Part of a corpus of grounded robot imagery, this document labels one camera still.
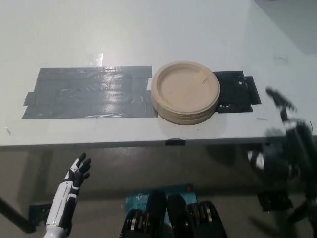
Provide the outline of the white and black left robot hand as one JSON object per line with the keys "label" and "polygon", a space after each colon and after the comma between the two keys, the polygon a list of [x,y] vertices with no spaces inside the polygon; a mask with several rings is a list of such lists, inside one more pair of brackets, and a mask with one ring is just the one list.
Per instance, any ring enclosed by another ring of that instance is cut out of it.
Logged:
{"label": "white and black left robot hand", "polygon": [[59,184],[54,196],[47,225],[69,228],[76,208],[82,183],[90,175],[91,159],[86,153],[81,154],[69,168],[62,183]]}

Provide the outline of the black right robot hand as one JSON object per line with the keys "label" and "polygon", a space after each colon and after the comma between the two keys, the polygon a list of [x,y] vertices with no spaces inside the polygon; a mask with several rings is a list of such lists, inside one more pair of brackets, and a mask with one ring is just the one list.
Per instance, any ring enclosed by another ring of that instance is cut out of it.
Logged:
{"label": "black right robot hand", "polygon": [[285,139],[271,143],[261,150],[249,150],[247,158],[252,167],[265,173],[285,177],[299,176],[304,182],[317,181],[317,144],[309,125],[298,116],[298,110],[278,90],[266,88],[285,128]]}

